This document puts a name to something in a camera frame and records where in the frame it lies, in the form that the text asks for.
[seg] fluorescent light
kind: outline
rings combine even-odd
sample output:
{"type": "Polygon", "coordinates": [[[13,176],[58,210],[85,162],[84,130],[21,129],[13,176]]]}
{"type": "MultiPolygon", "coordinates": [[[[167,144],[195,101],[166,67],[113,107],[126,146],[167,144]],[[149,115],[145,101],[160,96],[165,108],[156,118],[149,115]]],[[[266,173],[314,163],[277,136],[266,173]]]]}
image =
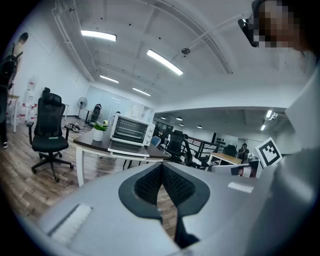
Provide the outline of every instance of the fluorescent light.
{"type": "Polygon", "coordinates": [[[102,38],[114,42],[117,40],[117,36],[115,34],[101,33],[89,30],[81,30],[81,34],[87,37],[102,38]]]}
{"type": "Polygon", "coordinates": [[[144,92],[144,91],[142,91],[142,90],[139,90],[139,89],[137,89],[137,88],[132,87],[132,89],[134,89],[135,91],[137,91],[137,92],[139,92],[139,93],[142,93],[142,94],[151,96],[149,93],[146,93],[146,92],[144,92]]]}
{"type": "Polygon", "coordinates": [[[271,114],[272,114],[272,110],[269,110],[268,113],[266,114],[266,118],[271,117],[271,114]]]}
{"type": "Polygon", "coordinates": [[[183,74],[183,72],[177,68],[175,65],[173,65],[171,62],[167,61],[164,57],[160,56],[158,53],[154,52],[153,50],[148,50],[146,53],[150,57],[154,58],[158,62],[165,65],[167,68],[171,69],[173,72],[177,73],[179,76],[183,74]]]}
{"type": "Polygon", "coordinates": [[[114,79],[112,79],[112,78],[109,78],[109,77],[106,77],[106,76],[103,76],[103,75],[100,75],[100,77],[101,77],[101,78],[104,78],[104,79],[107,79],[107,80],[110,80],[110,81],[112,81],[112,82],[115,82],[115,83],[117,83],[117,84],[119,84],[119,81],[114,80],[114,79]]]}

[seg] wooden floor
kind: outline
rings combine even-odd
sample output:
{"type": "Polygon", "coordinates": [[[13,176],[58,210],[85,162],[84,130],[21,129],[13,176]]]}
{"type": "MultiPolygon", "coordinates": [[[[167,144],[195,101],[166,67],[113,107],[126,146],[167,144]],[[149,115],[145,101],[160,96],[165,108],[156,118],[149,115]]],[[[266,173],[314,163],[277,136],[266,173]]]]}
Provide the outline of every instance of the wooden floor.
{"type": "MultiPolygon", "coordinates": [[[[66,121],[63,118],[62,127],[67,123],[75,124],[76,122],[84,131],[80,133],[71,131],[68,137],[69,148],[61,152],[62,159],[72,162],[74,169],[70,169],[67,164],[53,164],[56,176],[60,179],[59,183],[53,179],[50,164],[37,168],[37,174],[31,172],[31,166],[40,162],[40,158],[38,153],[32,150],[29,143],[28,127],[25,124],[19,124],[16,133],[13,133],[12,126],[8,125],[8,148],[0,148],[0,185],[6,193],[12,209],[17,214],[36,222],[48,208],[79,188],[76,145],[73,140],[91,128],[84,127],[84,121],[75,117],[67,117],[66,121]]],[[[116,172],[129,172],[130,169],[123,170],[123,164],[123,159],[99,158],[97,155],[85,153],[85,179],[89,182],[100,176],[113,175],[116,172]]],[[[138,164],[139,162],[133,161],[131,168],[138,164]]],[[[157,207],[162,212],[163,228],[173,238],[177,223],[177,209],[163,186],[158,193],[157,207]]]]}

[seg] backpack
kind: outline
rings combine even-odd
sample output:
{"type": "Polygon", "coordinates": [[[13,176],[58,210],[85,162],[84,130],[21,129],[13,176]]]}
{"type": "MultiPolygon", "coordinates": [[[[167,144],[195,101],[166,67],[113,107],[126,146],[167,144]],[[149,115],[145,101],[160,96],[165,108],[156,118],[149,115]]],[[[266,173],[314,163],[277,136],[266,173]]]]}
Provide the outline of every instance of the backpack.
{"type": "Polygon", "coordinates": [[[13,43],[12,52],[5,58],[0,67],[0,85],[8,90],[13,86],[13,79],[17,73],[18,59],[23,54],[23,51],[17,56],[14,56],[15,43],[13,43]]]}

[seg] fan stand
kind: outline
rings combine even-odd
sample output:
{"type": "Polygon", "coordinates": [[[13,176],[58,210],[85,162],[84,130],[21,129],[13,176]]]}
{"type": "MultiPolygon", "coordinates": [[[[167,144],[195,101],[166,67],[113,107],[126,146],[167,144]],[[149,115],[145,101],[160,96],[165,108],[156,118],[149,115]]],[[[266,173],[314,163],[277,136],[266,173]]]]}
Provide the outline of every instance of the fan stand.
{"type": "Polygon", "coordinates": [[[79,109],[79,114],[78,114],[78,116],[75,117],[76,119],[81,119],[81,118],[79,117],[79,115],[80,115],[80,111],[81,111],[82,104],[83,104],[84,102],[81,101],[80,103],[81,103],[81,106],[80,106],[80,109],[79,109]]]}

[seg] white flower pot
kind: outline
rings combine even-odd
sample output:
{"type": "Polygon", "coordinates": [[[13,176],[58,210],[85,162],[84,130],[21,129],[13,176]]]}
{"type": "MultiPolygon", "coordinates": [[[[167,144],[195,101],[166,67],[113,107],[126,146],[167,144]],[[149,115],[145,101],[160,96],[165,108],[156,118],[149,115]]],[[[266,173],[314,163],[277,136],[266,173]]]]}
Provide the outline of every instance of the white flower pot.
{"type": "Polygon", "coordinates": [[[104,131],[103,130],[93,129],[93,139],[96,142],[102,141],[103,137],[104,137],[104,131]]]}

